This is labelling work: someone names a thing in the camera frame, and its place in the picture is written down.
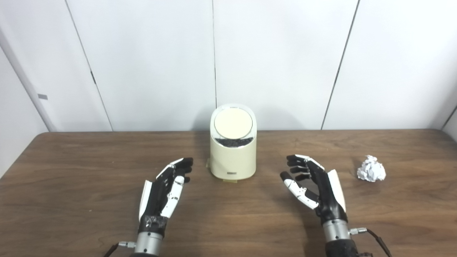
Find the white and black left hand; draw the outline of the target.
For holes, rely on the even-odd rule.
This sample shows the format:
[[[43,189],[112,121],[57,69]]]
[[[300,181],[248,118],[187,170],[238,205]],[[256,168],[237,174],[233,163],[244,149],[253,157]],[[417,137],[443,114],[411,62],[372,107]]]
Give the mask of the white and black left hand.
[[[167,164],[153,182],[146,180],[139,207],[138,233],[165,235],[183,187],[190,181],[193,158],[185,157]]]

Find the white and black right hand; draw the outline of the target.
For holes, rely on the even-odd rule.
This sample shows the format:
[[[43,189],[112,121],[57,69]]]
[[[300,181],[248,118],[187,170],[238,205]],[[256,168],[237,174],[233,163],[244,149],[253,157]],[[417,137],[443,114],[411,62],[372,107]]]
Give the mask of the white and black right hand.
[[[348,222],[346,203],[336,170],[327,172],[325,168],[309,156],[287,156],[290,171],[280,174],[284,185],[305,206],[315,210],[321,224],[341,220]],[[310,179],[318,193],[303,187],[299,182]]]

